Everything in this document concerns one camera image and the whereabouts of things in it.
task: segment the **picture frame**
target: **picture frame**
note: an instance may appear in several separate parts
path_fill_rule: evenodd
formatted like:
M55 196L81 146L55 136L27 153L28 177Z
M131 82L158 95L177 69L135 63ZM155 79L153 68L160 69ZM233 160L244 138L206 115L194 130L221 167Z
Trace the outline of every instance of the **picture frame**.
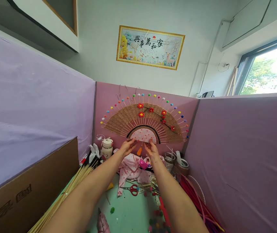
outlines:
M185 35L119 26L117 61L177 70Z

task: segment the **lavender partition wall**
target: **lavender partition wall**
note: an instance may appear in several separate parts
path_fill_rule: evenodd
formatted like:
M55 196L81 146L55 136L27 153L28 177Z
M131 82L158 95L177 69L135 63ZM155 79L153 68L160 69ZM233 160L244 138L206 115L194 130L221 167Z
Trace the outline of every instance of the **lavender partition wall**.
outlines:
M78 136L92 142L95 81L0 37L0 185Z
M277 232L277 97L202 99L186 158L227 232Z
M96 82L96 103L95 103L95 136L98 134L103 134L105 135L106 138L111 137L114 140L114 147L119 148L121 144L123 143L126 138L116 135L106 129L101 128L100 122L102 121L101 119L103 118L104 115L109 115L106 113L107 110L111 111L114 114L114 110L111 110L110 107L113 106L114 109L118 110L117 107L115 107L115 104L118 104L118 98L120 100L124 99L126 105L129 105L129 101L127 100L127 96L132 96L135 91L136 93L143 94L144 93L144 102L148 101L148 94L151 94L150 97L150 103L153 101L153 103L156 103L156 98L153 97L153 95L159 95L161 97L160 101L158 101L158 104L160 104L161 100L163 97L165 97L165 101L169 100L169 103L165 105L165 109L168 109L169 105L172 103L174 106L177 107L177 110L175 112L177 113L178 111L181 111L181 115L184 115L184 119L187 120L187 124L190 125L190 122L192 121L198 99L195 98L189 98L189 97L184 97L184 96L179 96L179 95L173 95L173 94L167 94L167 93L162 93L162 92L155 92L155 91L149 91L149 90L144 90L144 89L137 89L133 87L126 87L125 86L120 86L119 85L114 85L110 83L102 83L102 82ZM98 145L101 146L101 142L98 141L95 137L94 142ZM177 144L167 144L174 150L179 150L182 151L184 143L177 143ZM158 150L160 154L163 154L168 151L168 148L166 145L158 145Z

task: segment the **pink cloth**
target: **pink cloth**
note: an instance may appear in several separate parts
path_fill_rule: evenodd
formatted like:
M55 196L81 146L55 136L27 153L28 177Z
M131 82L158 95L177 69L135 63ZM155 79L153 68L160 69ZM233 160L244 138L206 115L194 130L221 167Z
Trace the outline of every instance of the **pink cloth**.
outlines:
M123 159L123 161L119 165L118 171L120 178L117 197L120 197L122 195L123 189L121 187L125 186L125 182L127 179L136 179L138 183L142 184L147 184L150 182L149 177L151 175L151 172L140 169L139 160L140 157L134 154L129 154Z
M131 139L135 139L136 141L149 142L149 139L152 139L152 142L156 144L156 136L150 129L138 129L136 130Z

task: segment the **table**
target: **table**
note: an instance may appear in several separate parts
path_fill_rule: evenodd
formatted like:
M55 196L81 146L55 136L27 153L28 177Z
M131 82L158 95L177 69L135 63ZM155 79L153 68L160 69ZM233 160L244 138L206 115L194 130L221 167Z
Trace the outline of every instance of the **table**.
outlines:
M121 197L117 198L117 190L119 183L119 175L115 174L112 180L114 187L106 191L110 201L110 205L103 194L96 205L87 230L90 233L97 233L97 220L98 220L98 208L105 214L106 220L109 225L111 233L120 232L134 232L142 233L148 232L149 220L156 218L159 224L164 221L162 217L156 217L154 210L157 210L157 204L155 197L150 192L147 193L147 197L144 193L140 193L137 196L132 196L130 191L124 190ZM126 182L126 187L131 187L132 184ZM113 214L110 213L111 208L115 208Z

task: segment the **forearm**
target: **forearm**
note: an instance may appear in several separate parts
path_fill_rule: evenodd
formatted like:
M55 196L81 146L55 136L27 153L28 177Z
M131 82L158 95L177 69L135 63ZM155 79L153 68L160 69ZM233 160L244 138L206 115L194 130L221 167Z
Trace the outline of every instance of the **forearm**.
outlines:
M109 186L122 160L123 152L117 151L94 169L65 199L43 232L85 232L95 205Z
M160 157L154 156L151 163L174 232L208 232L195 205L166 169Z

